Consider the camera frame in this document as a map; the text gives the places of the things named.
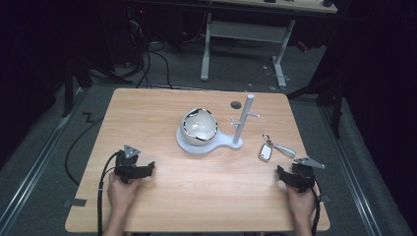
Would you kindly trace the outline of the silver keychain with white fob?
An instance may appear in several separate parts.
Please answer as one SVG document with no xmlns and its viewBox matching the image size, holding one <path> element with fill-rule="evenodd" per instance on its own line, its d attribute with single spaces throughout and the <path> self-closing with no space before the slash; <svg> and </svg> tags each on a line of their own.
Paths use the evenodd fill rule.
<svg viewBox="0 0 417 236">
<path fill-rule="evenodd" d="M 283 154 L 289 157 L 294 157 L 296 155 L 295 150 L 289 147 L 285 147 L 277 143 L 274 143 L 268 134 L 263 134 L 263 139 L 265 140 L 265 143 L 261 147 L 261 150 L 259 153 L 259 159 L 263 161 L 270 161 L 273 149 L 277 149 L 278 151 L 282 152 Z"/>
</svg>

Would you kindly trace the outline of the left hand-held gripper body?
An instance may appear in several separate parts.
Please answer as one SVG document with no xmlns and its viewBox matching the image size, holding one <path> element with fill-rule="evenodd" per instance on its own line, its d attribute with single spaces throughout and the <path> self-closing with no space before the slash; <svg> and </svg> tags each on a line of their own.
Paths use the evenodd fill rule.
<svg viewBox="0 0 417 236">
<path fill-rule="evenodd" d="M 115 174 L 118 175 L 123 183 L 128 183 L 131 179 L 144 177 L 143 170 L 136 165 L 141 151 L 134 147 L 124 145 L 116 157 Z"/>
</svg>

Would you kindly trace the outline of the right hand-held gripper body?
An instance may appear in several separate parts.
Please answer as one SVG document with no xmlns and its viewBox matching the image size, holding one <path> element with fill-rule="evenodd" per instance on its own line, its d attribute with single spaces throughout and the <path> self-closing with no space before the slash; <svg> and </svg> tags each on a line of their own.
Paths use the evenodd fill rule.
<svg viewBox="0 0 417 236">
<path fill-rule="evenodd" d="M 296 175 L 295 188 L 299 193 L 303 193 L 315 185 L 314 168 L 324 169 L 325 166 L 309 156 L 293 160 L 291 170 Z"/>
</svg>

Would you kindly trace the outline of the white round bowl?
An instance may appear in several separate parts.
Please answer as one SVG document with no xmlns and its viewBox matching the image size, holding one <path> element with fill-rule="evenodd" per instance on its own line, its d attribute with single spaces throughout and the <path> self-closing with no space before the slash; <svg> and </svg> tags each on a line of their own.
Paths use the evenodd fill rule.
<svg viewBox="0 0 417 236">
<path fill-rule="evenodd" d="M 204 108 L 195 108 L 184 115 L 179 131 L 187 144 L 204 146 L 210 143 L 218 132 L 215 116 Z"/>
</svg>

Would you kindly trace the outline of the metal floor rail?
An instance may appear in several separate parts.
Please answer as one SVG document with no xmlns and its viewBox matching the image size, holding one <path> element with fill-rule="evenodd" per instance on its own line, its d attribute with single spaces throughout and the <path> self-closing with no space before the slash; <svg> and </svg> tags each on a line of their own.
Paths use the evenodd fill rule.
<svg viewBox="0 0 417 236">
<path fill-rule="evenodd" d="M 319 107 L 318 110 L 327 126 L 327 130 L 336 148 L 337 157 L 341 165 L 341 172 L 345 178 L 348 189 L 353 198 L 353 202 L 356 205 L 368 236 L 382 236 L 382 231 L 371 210 L 368 198 L 365 196 L 358 178 L 355 175 L 354 169 L 352 168 L 341 139 L 336 136 L 332 129 L 331 118 L 328 110 L 322 107 Z"/>
<path fill-rule="evenodd" d="M 88 94 L 77 88 L 74 106 L 64 111 L 64 90 L 58 101 L 35 122 L 5 167 L 0 170 L 0 236 L 6 236 L 35 188 L 74 110 Z"/>
</svg>

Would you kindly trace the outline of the black stand legs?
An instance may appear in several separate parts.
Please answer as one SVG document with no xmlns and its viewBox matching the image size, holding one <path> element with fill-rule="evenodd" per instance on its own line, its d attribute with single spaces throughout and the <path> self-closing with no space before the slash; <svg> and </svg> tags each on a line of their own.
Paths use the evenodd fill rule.
<svg viewBox="0 0 417 236">
<path fill-rule="evenodd" d="M 287 95 L 288 99 L 294 99 L 304 94 L 317 95 L 316 104 L 321 107 L 331 107 L 330 127 L 334 135 L 339 138 L 339 122 L 342 115 L 341 106 L 345 79 L 343 77 L 330 77 L 328 79 L 309 83 L 307 86 L 295 90 Z"/>
<path fill-rule="evenodd" d="M 89 89 L 92 86 L 92 79 L 89 70 L 94 69 L 106 78 L 120 84 L 129 84 L 130 81 L 121 76 L 106 70 L 87 58 L 81 56 L 70 56 L 65 64 L 64 94 L 65 108 L 63 116 L 67 117 L 75 107 L 74 81 L 77 81 L 81 89 Z"/>
</svg>

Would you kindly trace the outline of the person's right hand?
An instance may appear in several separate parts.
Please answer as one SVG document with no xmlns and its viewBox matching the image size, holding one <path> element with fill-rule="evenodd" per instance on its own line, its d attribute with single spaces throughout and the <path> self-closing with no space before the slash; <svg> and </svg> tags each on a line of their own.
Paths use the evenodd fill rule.
<svg viewBox="0 0 417 236">
<path fill-rule="evenodd" d="M 315 197 L 311 190 L 298 193 L 289 185 L 286 186 L 289 209 L 295 223 L 310 223 L 315 210 Z"/>
</svg>

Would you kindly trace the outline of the white key stand with tray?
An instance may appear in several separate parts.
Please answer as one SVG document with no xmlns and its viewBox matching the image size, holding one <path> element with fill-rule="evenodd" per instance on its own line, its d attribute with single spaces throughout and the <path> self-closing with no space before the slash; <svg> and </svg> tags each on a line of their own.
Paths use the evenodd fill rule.
<svg viewBox="0 0 417 236">
<path fill-rule="evenodd" d="M 251 106 L 255 96 L 253 94 L 248 94 L 246 97 L 245 104 L 243 106 L 243 110 L 240 115 L 240 119 L 238 121 L 231 120 L 231 125 L 235 128 L 235 133 L 233 135 L 227 135 L 220 131 L 218 126 L 218 132 L 215 138 L 204 146 L 192 146 L 186 143 L 186 141 L 182 138 L 179 127 L 176 131 L 176 141 L 178 146 L 187 153 L 190 154 L 208 154 L 215 150 L 216 148 L 232 148 L 232 149 L 239 149 L 243 146 L 244 142 L 241 138 L 243 129 L 245 127 L 247 118 L 249 116 L 259 117 L 259 114 L 252 113 L 250 111 Z"/>
</svg>

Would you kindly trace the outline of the white-legged wooden desk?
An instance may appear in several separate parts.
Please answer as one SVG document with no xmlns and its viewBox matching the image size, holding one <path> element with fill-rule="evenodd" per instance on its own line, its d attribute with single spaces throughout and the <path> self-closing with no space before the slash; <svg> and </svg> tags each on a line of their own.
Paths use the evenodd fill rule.
<svg viewBox="0 0 417 236">
<path fill-rule="evenodd" d="M 261 10 L 283 10 L 290 13 L 336 14 L 337 7 L 333 0 L 208 0 L 208 5 L 225 4 L 226 6 L 259 7 Z M 286 88 L 285 76 L 281 67 L 286 46 L 293 32 L 295 20 L 290 18 L 284 27 L 273 27 L 249 23 L 237 23 L 230 20 L 214 20 L 207 13 L 205 51 L 202 60 L 201 80 L 209 79 L 210 40 L 213 37 L 243 39 L 251 41 L 278 43 L 277 54 L 271 57 L 277 85 Z"/>
</svg>

